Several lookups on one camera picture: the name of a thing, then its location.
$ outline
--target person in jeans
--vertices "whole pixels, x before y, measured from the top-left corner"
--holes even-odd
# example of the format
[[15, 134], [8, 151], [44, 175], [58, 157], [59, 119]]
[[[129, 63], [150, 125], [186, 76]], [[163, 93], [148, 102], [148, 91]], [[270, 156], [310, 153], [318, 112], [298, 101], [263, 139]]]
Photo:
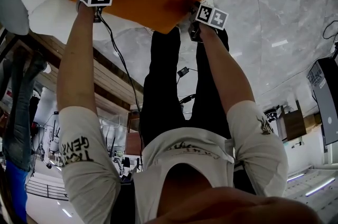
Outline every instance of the person in jeans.
[[[80, 4], [57, 83], [62, 175], [85, 223], [114, 223], [126, 208], [135, 223], [320, 223], [308, 206], [281, 198], [288, 170], [283, 143], [229, 54], [226, 32], [204, 24], [188, 121], [176, 88], [179, 30], [153, 34], [140, 115], [144, 171], [133, 174], [135, 192], [126, 199], [97, 116], [93, 15], [93, 8]], [[245, 164], [258, 195], [233, 187], [235, 160]]]
[[23, 73], [28, 52], [19, 47], [14, 51], [12, 69], [13, 105], [3, 137], [6, 159], [6, 181], [16, 215], [25, 223], [27, 194], [25, 180], [31, 169], [31, 132], [29, 105], [36, 76], [46, 68], [46, 61], [38, 52]]

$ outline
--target gray fabric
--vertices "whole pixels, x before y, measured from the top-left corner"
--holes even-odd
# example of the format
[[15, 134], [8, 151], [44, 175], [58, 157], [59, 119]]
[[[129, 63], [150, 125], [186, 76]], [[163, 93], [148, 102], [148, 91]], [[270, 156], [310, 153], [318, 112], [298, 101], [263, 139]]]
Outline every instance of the gray fabric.
[[9, 32], [28, 34], [28, 13], [21, 0], [0, 0], [0, 23]]

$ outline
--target blue jeans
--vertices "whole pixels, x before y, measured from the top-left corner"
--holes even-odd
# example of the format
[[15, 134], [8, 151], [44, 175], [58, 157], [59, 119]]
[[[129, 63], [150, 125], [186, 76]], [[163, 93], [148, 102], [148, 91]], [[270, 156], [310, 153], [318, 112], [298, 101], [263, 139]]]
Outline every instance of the blue jeans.
[[23, 75], [27, 51], [19, 47], [14, 52], [12, 69], [13, 105], [3, 138], [3, 151], [6, 160], [11, 161], [23, 171], [30, 170], [31, 125], [29, 106], [36, 76], [45, 69], [46, 61], [35, 53]]

